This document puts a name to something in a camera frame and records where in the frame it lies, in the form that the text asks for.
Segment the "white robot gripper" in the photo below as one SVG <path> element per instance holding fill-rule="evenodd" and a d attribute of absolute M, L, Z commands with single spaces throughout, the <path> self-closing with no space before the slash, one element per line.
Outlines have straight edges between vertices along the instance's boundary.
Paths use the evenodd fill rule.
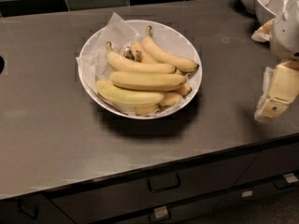
<path fill-rule="evenodd" d="M 280 117 L 299 95 L 299 0 L 288 0 L 274 19 L 267 21 L 251 36 L 256 42 L 268 42 L 270 50 L 284 61 L 263 73 L 263 94 L 254 118 L 270 122 Z"/>

